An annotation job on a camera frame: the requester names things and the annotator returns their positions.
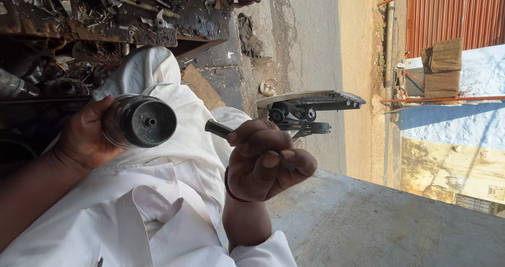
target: small plant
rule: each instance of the small plant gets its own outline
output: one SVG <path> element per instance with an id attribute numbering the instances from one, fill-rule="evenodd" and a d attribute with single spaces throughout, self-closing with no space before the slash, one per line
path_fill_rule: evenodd
<path id="1" fill-rule="evenodd" d="M 386 59 L 384 59 L 384 52 L 379 52 L 379 66 L 382 68 L 382 73 L 386 73 Z"/>

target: hand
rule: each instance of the hand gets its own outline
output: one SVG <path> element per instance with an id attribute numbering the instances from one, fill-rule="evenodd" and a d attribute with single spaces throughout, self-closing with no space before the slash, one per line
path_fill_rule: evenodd
<path id="1" fill-rule="evenodd" d="M 293 139 L 272 122 L 250 120 L 228 135 L 236 146 L 230 156 L 228 188 L 243 200 L 262 202 L 309 178 L 316 159 L 295 149 Z M 290 171 L 281 160 L 295 167 Z"/>
<path id="2" fill-rule="evenodd" d="M 114 103 L 109 95 L 70 118 L 54 147 L 56 157 L 74 172 L 84 174 L 124 151 L 105 139 L 100 117 Z"/>

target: shirt sleeve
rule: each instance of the shirt sleeve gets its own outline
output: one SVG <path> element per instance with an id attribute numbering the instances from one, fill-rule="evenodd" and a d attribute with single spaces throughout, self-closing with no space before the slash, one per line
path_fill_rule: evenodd
<path id="1" fill-rule="evenodd" d="M 264 243 L 256 246 L 237 246 L 230 254 L 237 267 L 280 266 L 296 267 L 286 236 L 275 231 Z"/>

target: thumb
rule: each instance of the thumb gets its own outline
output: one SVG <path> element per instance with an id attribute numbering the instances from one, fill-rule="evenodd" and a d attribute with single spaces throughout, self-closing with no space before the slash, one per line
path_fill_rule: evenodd
<path id="1" fill-rule="evenodd" d="M 104 97 L 104 99 L 90 104 L 82 110 L 82 122 L 89 123 L 100 119 L 100 117 L 104 115 L 105 111 L 107 111 L 113 103 L 114 96 L 108 95 Z"/>

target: yellow wall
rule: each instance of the yellow wall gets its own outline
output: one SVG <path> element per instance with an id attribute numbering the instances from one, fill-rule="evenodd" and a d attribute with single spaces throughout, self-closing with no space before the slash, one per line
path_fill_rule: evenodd
<path id="1" fill-rule="evenodd" d="M 488 197 L 489 185 L 505 187 L 505 152 L 475 146 L 402 140 L 401 189 L 452 203 L 454 193 Z"/>

